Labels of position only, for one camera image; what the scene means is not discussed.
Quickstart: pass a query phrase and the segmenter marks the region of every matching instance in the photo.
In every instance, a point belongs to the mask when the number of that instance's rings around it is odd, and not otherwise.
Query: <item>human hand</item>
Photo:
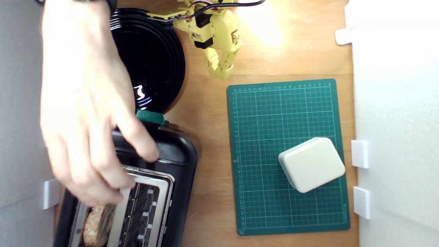
[[[86,204],[118,203],[134,186],[115,154],[112,131],[146,161],[158,149],[136,118],[130,77],[119,57],[106,1],[46,0],[41,129],[55,177]]]

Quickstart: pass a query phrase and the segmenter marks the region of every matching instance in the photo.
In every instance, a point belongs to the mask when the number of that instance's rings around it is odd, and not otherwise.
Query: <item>cutting mat grid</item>
[[[340,139],[341,134],[335,121],[338,116],[334,116],[338,109],[334,111],[333,86],[327,81],[291,82],[277,87],[249,85],[231,92],[229,100],[235,102],[229,114],[237,131],[231,133],[232,145],[239,150],[234,165],[239,169],[240,235],[262,234],[258,229],[301,232],[311,229],[298,227],[346,225],[344,176],[309,193],[299,193],[289,185],[277,160],[279,153],[317,136],[330,138],[342,150],[337,141],[337,133]]]

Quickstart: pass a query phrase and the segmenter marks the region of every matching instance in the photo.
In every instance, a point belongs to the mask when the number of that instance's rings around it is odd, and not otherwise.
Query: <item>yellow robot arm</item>
[[[238,19],[228,7],[201,9],[211,4],[235,4],[238,0],[178,0],[185,7],[148,13],[161,21],[173,21],[176,29],[188,33],[195,47],[204,55],[205,66],[212,76],[227,79],[233,69],[233,62],[242,46]]]

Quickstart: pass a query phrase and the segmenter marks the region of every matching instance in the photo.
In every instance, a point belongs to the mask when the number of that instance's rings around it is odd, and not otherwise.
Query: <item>green cutting mat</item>
[[[227,103],[238,234],[349,229],[345,175],[300,193],[277,160],[293,146],[328,137],[344,162],[335,80],[232,85]]]

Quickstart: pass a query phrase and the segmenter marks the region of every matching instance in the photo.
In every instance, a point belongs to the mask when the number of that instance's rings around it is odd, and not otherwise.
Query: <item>white wall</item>
[[[370,169],[358,170],[372,202],[372,219],[360,217],[360,247],[437,247],[439,3],[350,4],[363,13],[347,13],[356,138],[370,152]]]
[[[33,0],[0,3],[0,247],[46,247],[54,210],[42,210],[52,178],[39,128],[42,9]]]

